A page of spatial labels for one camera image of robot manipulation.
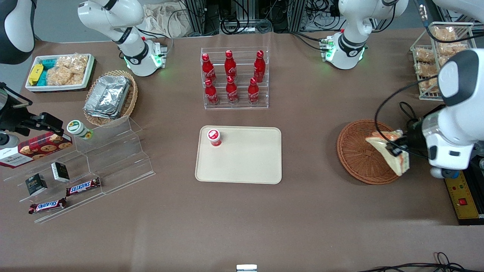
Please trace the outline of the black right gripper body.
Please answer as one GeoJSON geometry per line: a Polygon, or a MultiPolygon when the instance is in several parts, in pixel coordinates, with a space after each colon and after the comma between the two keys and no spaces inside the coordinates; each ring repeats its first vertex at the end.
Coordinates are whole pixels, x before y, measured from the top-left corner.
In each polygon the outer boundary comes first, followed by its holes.
{"type": "Polygon", "coordinates": [[[1,84],[0,130],[28,136],[31,129],[37,129],[37,124],[27,107],[33,102],[11,90],[6,84],[1,84]]]}

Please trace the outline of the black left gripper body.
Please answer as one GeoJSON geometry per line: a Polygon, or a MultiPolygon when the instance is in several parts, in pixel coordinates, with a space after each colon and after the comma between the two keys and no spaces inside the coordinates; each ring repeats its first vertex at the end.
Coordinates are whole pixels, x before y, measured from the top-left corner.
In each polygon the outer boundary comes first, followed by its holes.
{"type": "Polygon", "coordinates": [[[422,120],[409,120],[406,123],[406,149],[415,156],[427,156],[427,145],[422,133],[422,120]]]}

